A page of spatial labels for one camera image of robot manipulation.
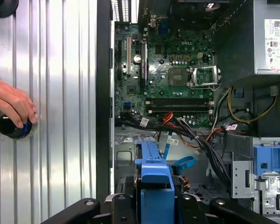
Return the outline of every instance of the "motherboard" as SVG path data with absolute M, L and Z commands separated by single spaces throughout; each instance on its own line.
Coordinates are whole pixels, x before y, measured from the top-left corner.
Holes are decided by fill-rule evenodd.
M 141 31 L 138 25 L 115 28 L 115 116 L 130 112 L 157 122 L 168 112 L 192 127 L 212 125 L 212 31 L 170 32 L 168 18 Z M 195 71 L 195 84 L 191 73 Z

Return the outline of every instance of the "white cable tag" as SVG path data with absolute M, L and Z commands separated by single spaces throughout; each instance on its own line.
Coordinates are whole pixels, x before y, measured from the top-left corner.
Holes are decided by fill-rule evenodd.
M 142 118 L 142 120 L 141 120 L 141 122 L 140 122 L 140 126 L 141 126 L 141 127 L 146 127 L 147 124 L 148 124 L 148 122 L 149 122 L 149 119 L 147 119 L 147 118 Z
M 230 130 L 236 130 L 237 127 L 238 127 L 238 125 L 232 125 L 231 128 L 230 128 Z
M 179 142 L 179 140 L 177 140 L 177 139 L 172 139 L 172 138 L 167 139 L 167 143 L 170 144 L 170 145 L 178 146 L 178 142 Z

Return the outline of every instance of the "finger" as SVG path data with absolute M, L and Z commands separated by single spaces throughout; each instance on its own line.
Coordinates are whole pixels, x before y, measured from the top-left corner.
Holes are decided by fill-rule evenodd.
M 27 100 L 29 106 L 32 108 L 32 111 L 35 113 L 36 112 L 35 105 L 32 102 L 32 100 L 30 99 L 30 97 L 22 90 L 17 90 L 17 89 L 14 89 L 14 90 L 16 90 L 19 94 L 21 94 Z
M 28 112 L 28 117 L 29 117 L 29 120 L 31 121 L 31 123 L 32 124 L 37 123 L 37 119 L 35 117 L 34 111 L 32 110 L 31 106 L 29 105 L 29 103 L 28 103 L 28 101 L 26 99 L 23 100 L 23 104 L 26 107 L 26 110 Z
M 9 103 L 19 114 L 22 119 L 23 124 L 27 123 L 28 119 L 28 112 L 26 107 L 23 103 L 25 99 L 15 96 L 9 90 L 7 91 L 0 91 L 0 99 Z
M 18 128 L 24 127 L 18 113 L 14 110 L 14 108 L 10 104 L 8 104 L 2 99 L 0 99 L 0 111 L 6 114 Z

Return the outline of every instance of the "green circuit board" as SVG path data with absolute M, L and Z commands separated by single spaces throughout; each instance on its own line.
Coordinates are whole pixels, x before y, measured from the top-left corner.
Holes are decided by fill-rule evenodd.
M 192 89 L 189 87 L 187 68 L 213 64 L 212 33 L 210 31 L 179 30 L 176 33 L 160 35 L 160 31 L 149 29 L 147 39 L 147 57 L 149 69 L 147 85 L 140 85 L 141 40 L 143 38 L 138 25 L 118 25 L 115 28 L 115 116 L 120 117 L 126 102 L 131 103 L 131 114 L 141 120 L 149 117 L 153 122 L 159 115 L 147 111 L 147 99 L 208 99 L 213 100 L 210 89 Z M 127 71 L 128 59 L 132 59 L 130 71 Z M 212 73 L 197 75 L 199 83 L 211 82 Z M 210 113 L 178 114 L 194 127 L 210 127 Z

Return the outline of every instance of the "hand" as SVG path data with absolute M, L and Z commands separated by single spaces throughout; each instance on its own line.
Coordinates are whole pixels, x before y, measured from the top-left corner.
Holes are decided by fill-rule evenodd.
M 0 81 L 0 111 L 18 128 L 23 128 L 28 118 L 33 124 L 37 122 L 35 107 L 29 96 L 2 81 Z

